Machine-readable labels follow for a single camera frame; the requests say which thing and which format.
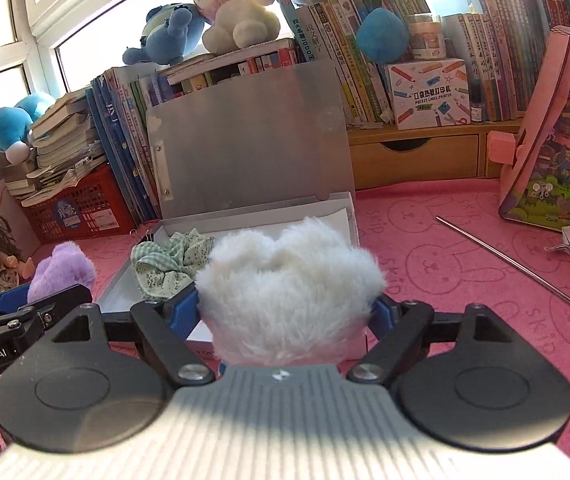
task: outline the wooden shelf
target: wooden shelf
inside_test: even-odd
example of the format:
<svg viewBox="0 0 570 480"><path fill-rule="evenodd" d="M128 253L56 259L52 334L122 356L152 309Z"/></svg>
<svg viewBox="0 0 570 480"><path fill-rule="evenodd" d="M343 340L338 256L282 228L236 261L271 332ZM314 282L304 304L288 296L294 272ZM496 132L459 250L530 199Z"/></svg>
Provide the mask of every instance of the wooden shelf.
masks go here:
<svg viewBox="0 0 570 480"><path fill-rule="evenodd" d="M350 146L372 144L374 142L388 142L390 140L425 139L431 137L451 137L460 135L485 135L491 130L498 130L516 134L521 121L503 121L500 123L456 124L434 128L420 128L417 130L399 130L395 124L385 124L382 128L360 129L348 128L347 136Z"/></svg>

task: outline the drawer handle cutout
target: drawer handle cutout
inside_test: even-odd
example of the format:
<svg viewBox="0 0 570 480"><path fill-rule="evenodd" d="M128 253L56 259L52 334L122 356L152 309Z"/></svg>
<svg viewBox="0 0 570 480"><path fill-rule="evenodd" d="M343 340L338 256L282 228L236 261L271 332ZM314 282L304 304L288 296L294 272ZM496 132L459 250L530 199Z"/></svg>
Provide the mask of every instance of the drawer handle cutout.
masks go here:
<svg viewBox="0 0 570 480"><path fill-rule="evenodd" d="M424 137L423 139L403 139L403 140L389 140L388 142L381 142L383 148L390 150L390 152L411 152L426 144L431 137Z"/></svg>

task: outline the red plastic basket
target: red plastic basket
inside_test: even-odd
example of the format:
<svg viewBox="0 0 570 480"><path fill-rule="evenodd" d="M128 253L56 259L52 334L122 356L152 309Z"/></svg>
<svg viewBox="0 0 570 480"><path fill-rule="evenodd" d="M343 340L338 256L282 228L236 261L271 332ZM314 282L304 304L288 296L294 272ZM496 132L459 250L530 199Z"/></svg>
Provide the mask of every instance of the red plastic basket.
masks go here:
<svg viewBox="0 0 570 480"><path fill-rule="evenodd" d="M24 212L43 244L129 234L135 227L109 164Z"/></svg>

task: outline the pink toy bag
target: pink toy bag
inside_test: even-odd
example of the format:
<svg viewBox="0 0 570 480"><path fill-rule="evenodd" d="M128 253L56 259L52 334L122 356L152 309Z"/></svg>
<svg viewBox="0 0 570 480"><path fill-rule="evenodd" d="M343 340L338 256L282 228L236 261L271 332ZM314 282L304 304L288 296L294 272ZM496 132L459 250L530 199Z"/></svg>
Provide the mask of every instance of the pink toy bag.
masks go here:
<svg viewBox="0 0 570 480"><path fill-rule="evenodd" d="M570 28L554 27L516 137L488 134L503 164L499 215L552 230L570 225Z"/></svg>

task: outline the ridged gray surface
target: ridged gray surface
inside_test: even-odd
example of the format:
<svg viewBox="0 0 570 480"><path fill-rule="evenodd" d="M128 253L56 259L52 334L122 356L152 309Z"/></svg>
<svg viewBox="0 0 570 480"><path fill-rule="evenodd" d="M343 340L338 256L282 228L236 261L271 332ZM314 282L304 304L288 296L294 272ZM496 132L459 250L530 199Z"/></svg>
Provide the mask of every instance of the ridged gray surface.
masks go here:
<svg viewBox="0 0 570 480"><path fill-rule="evenodd" d="M183 388L150 427L99 452L10 446L0 480L570 480L554 446L508 456L460 452L413 428L380 386L335 367L228 368Z"/></svg>

